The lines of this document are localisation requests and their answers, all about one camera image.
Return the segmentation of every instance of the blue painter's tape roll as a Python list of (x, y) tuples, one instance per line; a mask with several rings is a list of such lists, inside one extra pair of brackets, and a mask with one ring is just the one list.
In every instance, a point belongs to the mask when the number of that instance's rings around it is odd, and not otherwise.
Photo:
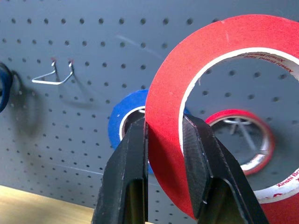
[[(140, 90), (131, 93), (117, 104), (111, 113), (108, 124), (108, 135), (111, 145), (116, 149), (124, 135), (124, 125), (128, 116), (140, 109), (145, 108), (145, 101), (148, 95), (148, 90)], [(149, 165), (149, 173), (153, 174), (153, 170)]]
[(13, 83), (13, 76), (10, 70), (3, 63), (0, 63), (0, 80), (2, 82), (2, 98), (0, 101), (0, 112), (2, 112), (8, 104), (10, 88)]

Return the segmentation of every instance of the wooden surface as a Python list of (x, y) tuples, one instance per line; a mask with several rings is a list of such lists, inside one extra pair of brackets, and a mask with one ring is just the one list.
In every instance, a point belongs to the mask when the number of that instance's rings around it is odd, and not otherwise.
[(91, 208), (0, 186), (0, 224), (90, 224), (92, 216)]

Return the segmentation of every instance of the wire hook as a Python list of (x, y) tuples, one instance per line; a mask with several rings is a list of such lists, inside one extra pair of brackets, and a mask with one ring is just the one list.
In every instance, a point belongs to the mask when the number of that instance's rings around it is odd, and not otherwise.
[(74, 68), (73, 68), (73, 63), (72, 61), (69, 62), (69, 68), (70, 68), (70, 74), (61, 82), (51, 82), (51, 81), (43, 81), (43, 80), (39, 80), (40, 78), (46, 77), (46, 76), (50, 76), (53, 74), (57, 75), (57, 69), (56, 69), (56, 61), (53, 61), (51, 66), (53, 67), (53, 71), (50, 73), (47, 73), (45, 75), (42, 76), (38, 76), (36, 78), (33, 78), (31, 81), (33, 83), (41, 83), (41, 84), (49, 84), (49, 85), (61, 85), (63, 83), (65, 83), (67, 80), (69, 80), (69, 78), (74, 74)]

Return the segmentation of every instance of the black clamp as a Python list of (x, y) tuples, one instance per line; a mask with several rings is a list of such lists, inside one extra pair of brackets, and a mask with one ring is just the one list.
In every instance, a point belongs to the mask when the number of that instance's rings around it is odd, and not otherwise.
[[(92, 224), (148, 220), (147, 124), (130, 126), (109, 159)], [(239, 163), (211, 127), (183, 118), (184, 158), (194, 217), (200, 224), (268, 224)]]

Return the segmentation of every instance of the gray pegboard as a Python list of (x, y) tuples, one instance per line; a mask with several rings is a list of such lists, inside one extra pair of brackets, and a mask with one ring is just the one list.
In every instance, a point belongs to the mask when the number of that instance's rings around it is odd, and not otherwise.
[[(0, 60), (19, 74), (22, 87), (0, 115), (0, 183), (93, 207), (113, 152), (107, 124), (115, 104), (148, 88), (168, 53), (195, 30), (240, 14), (298, 20), (298, 8), (296, 0), (1, 1)], [(67, 62), (74, 60), (75, 77), (62, 86), (31, 83), (51, 71), (52, 57), (61, 79), (69, 72)], [(279, 79), (281, 74), (256, 61), (222, 64), (202, 78), (187, 108), (203, 118), (231, 107), (271, 118), (279, 140), (273, 164), (286, 161), (294, 148), (280, 145), (298, 145), (298, 126), (290, 125), (299, 120), (298, 83), (290, 76)], [(264, 87), (269, 94), (260, 94)], [(202, 96), (205, 90), (209, 94)], [(225, 98), (226, 92), (231, 96)], [(255, 98), (248, 100), (249, 94)], [(273, 97), (280, 101), (271, 102)], [(281, 135), (282, 130), (290, 135)], [(279, 172), (289, 174), (292, 166), (284, 163)], [(271, 174), (266, 184), (280, 176), (272, 165), (265, 172)], [(151, 222), (194, 223), (171, 204), (153, 176), (149, 183)]]

